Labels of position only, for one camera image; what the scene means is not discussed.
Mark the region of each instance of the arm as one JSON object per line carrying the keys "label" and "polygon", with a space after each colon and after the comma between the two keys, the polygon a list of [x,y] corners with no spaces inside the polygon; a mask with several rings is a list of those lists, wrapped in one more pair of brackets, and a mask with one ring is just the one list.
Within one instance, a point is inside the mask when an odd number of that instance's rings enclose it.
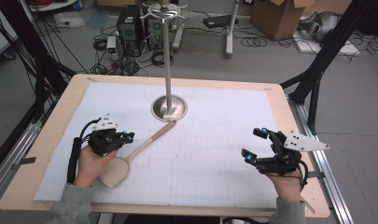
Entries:
{"label": "arm", "polygon": [[275,186],[276,213],[270,217],[271,224],[302,224],[305,220],[305,203],[300,199],[300,173],[298,170],[284,176],[267,175]]}
{"label": "arm", "polygon": [[50,221],[54,223],[90,223],[88,214],[91,212],[91,196],[94,192],[92,182],[98,178],[106,166],[115,158],[117,151],[105,157],[93,153],[90,146],[81,149],[78,158],[78,172],[73,185],[66,184],[59,202],[49,210]]}

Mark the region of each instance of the metal rail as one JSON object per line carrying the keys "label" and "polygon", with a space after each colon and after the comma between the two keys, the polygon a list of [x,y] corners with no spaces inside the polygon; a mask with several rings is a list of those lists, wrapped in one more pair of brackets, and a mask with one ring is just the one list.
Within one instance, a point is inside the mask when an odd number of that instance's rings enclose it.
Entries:
{"label": "metal rail", "polygon": [[32,146],[40,133],[42,122],[31,123],[25,129],[20,139],[5,158],[2,165],[0,165],[0,190],[10,179],[10,177],[16,172],[13,169],[14,166],[19,166],[21,159],[26,155],[28,149]]}
{"label": "metal rail", "polygon": [[[304,105],[296,105],[293,102],[290,102],[290,106],[296,110],[301,123],[301,127],[304,133],[314,139],[319,141],[317,135],[312,134],[310,127],[308,126],[308,112]],[[325,178],[322,179],[326,190],[328,191],[329,198],[331,203],[334,207],[334,211],[336,213],[337,218],[339,219],[340,223],[342,224],[353,224],[354,221],[349,213],[348,207],[346,206],[345,200],[340,192],[340,189],[337,185],[337,181],[334,178],[334,174],[331,171],[329,166],[328,159],[326,158],[325,152],[323,150],[318,150],[311,152],[310,155],[313,156],[315,160],[315,166],[319,172],[323,172]]]}

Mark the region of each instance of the wrist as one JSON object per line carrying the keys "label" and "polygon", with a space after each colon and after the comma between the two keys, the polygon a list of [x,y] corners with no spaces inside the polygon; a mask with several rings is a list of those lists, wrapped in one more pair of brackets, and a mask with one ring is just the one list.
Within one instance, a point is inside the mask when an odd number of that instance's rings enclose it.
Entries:
{"label": "wrist", "polygon": [[285,182],[285,180],[280,181],[275,184],[276,193],[279,198],[285,202],[289,203],[300,203],[301,202],[301,186],[300,182]]}
{"label": "wrist", "polygon": [[88,179],[80,178],[78,176],[75,182],[73,182],[73,185],[75,185],[76,187],[90,188],[92,187],[92,181]]}

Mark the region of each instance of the white paper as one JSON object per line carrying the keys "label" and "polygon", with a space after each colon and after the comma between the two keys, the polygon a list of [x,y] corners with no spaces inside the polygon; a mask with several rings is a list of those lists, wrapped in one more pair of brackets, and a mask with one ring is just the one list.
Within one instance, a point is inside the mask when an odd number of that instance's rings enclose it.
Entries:
{"label": "white paper", "polygon": [[[116,187],[96,182],[92,201],[275,208],[272,182],[241,156],[242,148],[260,158],[273,156],[270,140],[252,134],[262,127],[277,131],[265,92],[172,87],[172,93],[186,100],[187,115],[136,156],[130,173]],[[35,200],[60,200],[73,139],[89,121],[109,113],[119,123],[118,132],[134,132],[133,143],[119,150],[119,156],[128,156],[165,125],[150,111],[153,101],[164,94],[163,86],[90,84],[49,161]]]}
{"label": "white paper", "polygon": [[[294,44],[300,53],[319,53],[322,49],[319,42],[315,41],[304,31],[296,31],[292,37]],[[339,55],[359,56],[360,51],[348,40],[340,49]]]}

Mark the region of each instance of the wooden table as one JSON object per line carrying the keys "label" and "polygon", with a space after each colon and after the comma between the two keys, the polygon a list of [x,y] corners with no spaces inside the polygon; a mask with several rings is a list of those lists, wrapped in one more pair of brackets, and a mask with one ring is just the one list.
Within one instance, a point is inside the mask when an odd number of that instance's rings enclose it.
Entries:
{"label": "wooden table", "polygon": [[[111,82],[141,85],[164,85],[164,78],[157,77],[111,77],[96,75],[76,75],[69,83],[59,103],[54,108],[43,130],[29,151],[27,158],[36,157],[35,163],[24,164],[8,186],[0,200],[0,208],[6,210],[49,210],[51,203],[37,202],[33,198],[47,169],[49,158],[58,145],[69,120],[81,102],[87,87],[92,82]],[[268,97],[273,119],[278,131],[287,133],[298,131],[297,124],[290,111],[287,98],[277,84],[247,83],[195,79],[172,79],[172,86],[205,87],[232,90],[264,91]],[[312,171],[313,165],[306,153],[302,159]],[[308,180],[308,185],[301,193],[307,202],[307,217],[328,217],[329,207],[316,178]],[[93,212],[126,213],[126,214],[163,214],[195,216],[235,216],[235,217],[268,217],[272,209],[241,209],[217,207],[132,205],[114,203],[94,203]]]}

